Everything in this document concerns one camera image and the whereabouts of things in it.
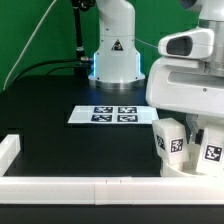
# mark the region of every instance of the green backdrop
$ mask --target green backdrop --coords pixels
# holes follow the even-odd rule
[[[0,1],[0,90],[36,25],[53,0]],[[130,0],[136,10],[136,38],[157,45],[167,34],[191,29],[197,15],[185,11],[177,0]],[[98,48],[97,7],[81,12],[86,55]],[[148,75],[159,57],[155,48],[136,42],[142,55],[142,72]],[[58,0],[13,73],[34,63],[75,57],[74,17],[70,0]],[[28,75],[44,74],[49,66],[35,69]]]

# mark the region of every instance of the black cable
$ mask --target black cable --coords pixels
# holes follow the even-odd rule
[[[82,67],[82,66],[57,67],[57,68],[54,68],[54,69],[51,69],[50,71],[48,71],[48,72],[46,73],[46,75],[50,75],[52,72],[57,71],[57,70],[69,69],[69,68],[70,68],[70,69],[74,69],[74,68],[90,69],[91,67],[87,67],[87,66],[85,66],[85,67]]]
[[[19,72],[16,75],[16,77],[13,79],[12,83],[16,82],[22,75],[24,75],[25,73],[27,73],[27,72],[35,69],[35,68],[38,68],[38,67],[41,67],[41,66],[44,66],[44,65],[60,64],[60,63],[68,63],[68,62],[78,62],[78,61],[81,61],[81,60],[79,58],[75,58],[75,59],[51,60],[51,61],[40,62],[40,63],[31,65],[31,66],[23,69],[21,72]]]
[[[84,47],[82,44],[82,29],[81,29],[81,20],[79,12],[79,1],[71,0],[74,13],[75,21],[75,34],[76,34],[76,57],[82,57],[85,55]]]

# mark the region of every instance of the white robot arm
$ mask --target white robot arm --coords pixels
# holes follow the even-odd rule
[[[96,0],[100,46],[94,55],[90,84],[104,88],[142,85],[140,54],[135,49],[135,10],[126,0]]]

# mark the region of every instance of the black tabletop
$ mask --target black tabletop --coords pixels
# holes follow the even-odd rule
[[[0,136],[20,134],[22,143],[6,176],[159,176],[151,125],[68,125],[75,105],[146,106],[145,87],[112,91],[74,76],[21,78],[0,94]],[[158,114],[185,123],[185,114]],[[0,223],[222,223],[222,211],[199,205],[0,205]]]

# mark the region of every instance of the white frame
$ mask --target white frame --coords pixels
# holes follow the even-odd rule
[[[0,144],[1,169],[6,171],[19,151],[19,136],[8,135]],[[0,203],[4,204],[224,204],[224,180],[215,177],[76,178],[3,175],[0,177]]]

